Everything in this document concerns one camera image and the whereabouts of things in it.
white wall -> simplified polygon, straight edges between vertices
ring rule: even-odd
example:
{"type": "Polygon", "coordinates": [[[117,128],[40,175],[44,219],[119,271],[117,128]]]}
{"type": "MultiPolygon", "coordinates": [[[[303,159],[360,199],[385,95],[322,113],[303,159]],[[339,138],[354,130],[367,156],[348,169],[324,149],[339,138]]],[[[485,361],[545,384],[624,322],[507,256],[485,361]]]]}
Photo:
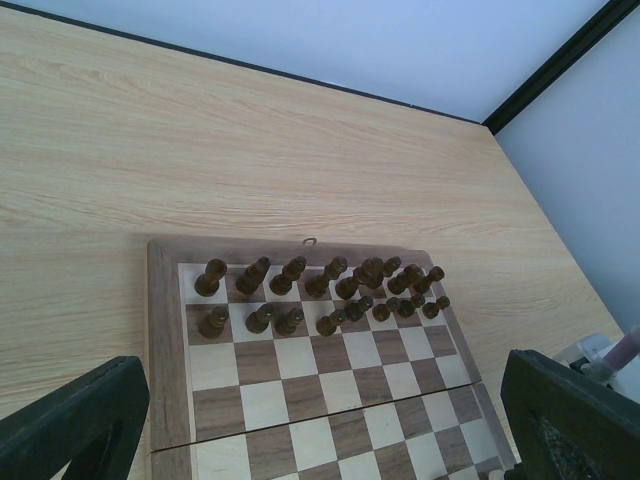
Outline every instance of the white wall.
{"type": "Polygon", "coordinates": [[[640,324],[640,9],[497,139],[618,324],[640,324]]]}
{"type": "Polygon", "coordinates": [[[14,3],[482,122],[606,0],[14,3]]]}

wooden table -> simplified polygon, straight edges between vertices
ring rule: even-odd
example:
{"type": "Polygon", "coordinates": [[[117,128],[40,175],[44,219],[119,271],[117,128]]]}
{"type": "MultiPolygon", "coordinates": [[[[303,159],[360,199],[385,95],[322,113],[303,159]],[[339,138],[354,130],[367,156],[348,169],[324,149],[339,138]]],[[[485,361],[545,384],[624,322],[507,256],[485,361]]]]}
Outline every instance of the wooden table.
{"type": "Polygon", "coordinates": [[[510,349],[620,336],[482,126],[5,8],[0,102],[0,417],[142,356],[158,234],[428,251],[505,427],[510,349]]]}

